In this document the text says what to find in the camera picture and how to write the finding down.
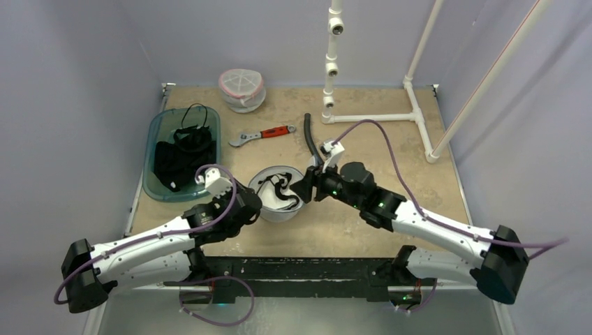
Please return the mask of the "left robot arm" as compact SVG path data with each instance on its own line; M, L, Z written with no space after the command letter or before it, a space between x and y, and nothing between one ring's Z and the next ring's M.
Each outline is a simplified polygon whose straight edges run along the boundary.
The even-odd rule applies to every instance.
M53 302L81 313L123 290L168 282L200 285L221 277L221 270L207 264L202 247L236 237L261 209L256 193L240 188L131 237L94 245L74 241L61 264L63 281Z

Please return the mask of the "white mesh laundry bag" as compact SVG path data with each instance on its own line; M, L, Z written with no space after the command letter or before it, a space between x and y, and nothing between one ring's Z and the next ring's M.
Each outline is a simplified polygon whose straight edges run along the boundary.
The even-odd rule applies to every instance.
M274 165L259 171L249 182L262 201L260 217L272 223L282 223L295 217L304 207L290 186L304 175L294 167Z

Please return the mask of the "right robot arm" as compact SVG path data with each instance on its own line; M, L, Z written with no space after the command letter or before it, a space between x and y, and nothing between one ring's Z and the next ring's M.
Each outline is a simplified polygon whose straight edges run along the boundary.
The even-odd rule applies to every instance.
M486 297L514 304L530 258L517 233L504 225L496 230L474 227L417 208L403 195L380 187L361 162L340 170L309 167L290 189L305 203L331 197L357 209L367 224L410 235L439 246L439 253L401 249L392 265L394 279L441 278L474 285Z

